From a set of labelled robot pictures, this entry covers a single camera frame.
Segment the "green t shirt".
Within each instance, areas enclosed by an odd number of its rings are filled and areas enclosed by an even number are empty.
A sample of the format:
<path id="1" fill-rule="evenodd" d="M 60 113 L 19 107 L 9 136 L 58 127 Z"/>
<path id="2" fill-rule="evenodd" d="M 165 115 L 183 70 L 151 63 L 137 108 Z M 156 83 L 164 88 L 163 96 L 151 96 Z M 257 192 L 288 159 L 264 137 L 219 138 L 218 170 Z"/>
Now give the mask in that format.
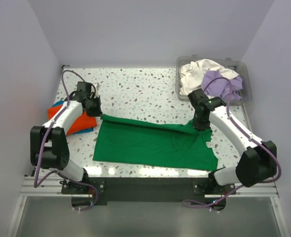
<path id="1" fill-rule="evenodd" d="M 207 146 L 211 136 L 210 129 L 194 129 L 192 120 L 157 124 L 103 115 L 93 160 L 214 171 L 218 158 Z"/>

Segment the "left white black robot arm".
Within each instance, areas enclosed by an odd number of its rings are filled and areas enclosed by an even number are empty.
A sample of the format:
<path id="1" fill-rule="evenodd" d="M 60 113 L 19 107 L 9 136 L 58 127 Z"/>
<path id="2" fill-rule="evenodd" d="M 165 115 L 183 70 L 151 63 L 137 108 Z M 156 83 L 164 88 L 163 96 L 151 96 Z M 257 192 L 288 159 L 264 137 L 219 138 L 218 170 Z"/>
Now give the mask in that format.
<path id="1" fill-rule="evenodd" d="M 100 85 L 80 81 L 77 88 L 68 95 L 62 107 L 42 126 L 34 126 L 30 131 L 30 160 L 36 167 L 34 186 L 38 187 L 41 169 L 49 169 L 70 181 L 86 183 L 87 171 L 75 164 L 70 157 L 67 132 L 83 114 L 101 117 Z"/>

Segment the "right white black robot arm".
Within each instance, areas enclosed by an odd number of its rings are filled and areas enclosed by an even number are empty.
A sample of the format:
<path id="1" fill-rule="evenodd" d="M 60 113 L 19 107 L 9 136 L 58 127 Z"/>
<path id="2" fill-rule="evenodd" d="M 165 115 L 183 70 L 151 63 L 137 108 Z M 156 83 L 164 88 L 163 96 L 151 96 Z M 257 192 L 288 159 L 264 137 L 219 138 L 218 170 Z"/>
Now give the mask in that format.
<path id="1" fill-rule="evenodd" d="M 208 177 L 214 187 L 241 183 L 251 187 L 277 177 L 277 147 L 264 142 L 235 119 L 229 106 L 221 98 L 208 98 L 202 89 L 188 95 L 194 108 L 193 127 L 204 131 L 213 124 L 229 139 L 241 156 L 238 164 L 211 172 Z"/>

